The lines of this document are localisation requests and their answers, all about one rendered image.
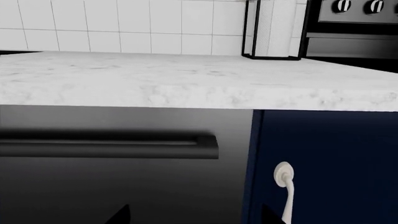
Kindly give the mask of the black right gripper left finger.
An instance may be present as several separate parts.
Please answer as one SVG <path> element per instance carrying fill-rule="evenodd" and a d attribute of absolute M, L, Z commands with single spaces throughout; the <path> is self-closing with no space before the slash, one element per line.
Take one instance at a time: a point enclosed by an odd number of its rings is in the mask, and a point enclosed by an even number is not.
<path fill-rule="evenodd" d="M 129 205 L 123 206 L 105 224 L 130 224 Z"/>

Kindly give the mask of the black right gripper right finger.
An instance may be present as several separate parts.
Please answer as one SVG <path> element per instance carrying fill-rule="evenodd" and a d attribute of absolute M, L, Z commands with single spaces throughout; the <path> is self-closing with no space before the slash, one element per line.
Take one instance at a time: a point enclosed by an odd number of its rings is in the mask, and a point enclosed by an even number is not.
<path fill-rule="evenodd" d="M 261 224 L 285 224 L 285 222 L 267 205 L 262 205 Z"/>

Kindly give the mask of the stainless steel dishwasher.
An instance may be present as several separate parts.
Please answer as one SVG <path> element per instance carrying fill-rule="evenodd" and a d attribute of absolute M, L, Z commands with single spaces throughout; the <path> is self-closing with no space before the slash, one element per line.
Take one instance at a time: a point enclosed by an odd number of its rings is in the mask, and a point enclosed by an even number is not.
<path fill-rule="evenodd" d="M 0 106 L 13 132 L 212 134 L 217 159 L 0 157 L 0 224 L 241 224 L 252 110 Z"/>

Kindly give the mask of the navy blue cabinet door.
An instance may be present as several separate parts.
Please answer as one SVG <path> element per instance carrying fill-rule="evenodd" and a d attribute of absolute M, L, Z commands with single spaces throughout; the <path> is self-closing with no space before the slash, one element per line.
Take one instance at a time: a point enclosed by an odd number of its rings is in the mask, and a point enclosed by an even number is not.
<path fill-rule="evenodd" d="M 292 224 L 398 224 L 398 112 L 262 110 L 250 156 L 246 224 L 262 207 L 281 216 L 285 188 L 274 169 L 294 169 Z"/>

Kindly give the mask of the white marble countertop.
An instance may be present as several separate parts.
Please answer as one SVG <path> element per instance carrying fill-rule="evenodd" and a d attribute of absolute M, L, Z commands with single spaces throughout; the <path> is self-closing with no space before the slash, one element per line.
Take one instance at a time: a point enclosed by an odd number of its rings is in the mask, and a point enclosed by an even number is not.
<path fill-rule="evenodd" d="M 398 74 L 310 59 L 0 56 L 0 105 L 398 112 Z"/>

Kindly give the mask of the white paper towel roll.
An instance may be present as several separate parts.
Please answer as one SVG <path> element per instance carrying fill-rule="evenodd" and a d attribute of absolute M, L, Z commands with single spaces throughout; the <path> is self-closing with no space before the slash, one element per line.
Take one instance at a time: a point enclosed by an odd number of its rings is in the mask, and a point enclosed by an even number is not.
<path fill-rule="evenodd" d="M 255 56 L 288 57 L 297 0 L 261 0 Z"/>

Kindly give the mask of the stainless steel stove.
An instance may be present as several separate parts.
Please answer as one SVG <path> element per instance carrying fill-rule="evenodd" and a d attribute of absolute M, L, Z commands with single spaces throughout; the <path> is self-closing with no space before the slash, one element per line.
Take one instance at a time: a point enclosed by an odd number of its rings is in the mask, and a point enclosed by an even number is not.
<path fill-rule="evenodd" d="M 368 0 L 334 13 L 333 1 L 308 2 L 303 57 L 398 73 L 398 0 L 384 0 L 377 14 L 364 13 Z"/>

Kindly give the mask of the black and silver stove knob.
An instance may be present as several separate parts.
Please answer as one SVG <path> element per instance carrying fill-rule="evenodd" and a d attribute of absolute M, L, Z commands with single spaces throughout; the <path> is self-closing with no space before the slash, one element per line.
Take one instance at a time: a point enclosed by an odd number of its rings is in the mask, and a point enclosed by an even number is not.
<path fill-rule="evenodd" d="M 334 0 L 331 5 L 331 10 L 334 13 L 347 12 L 351 7 L 351 0 Z"/>
<path fill-rule="evenodd" d="M 382 11 L 384 0 L 368 0 L 364 4 L 363 11 L 365 14 L 377 14 Z"/>

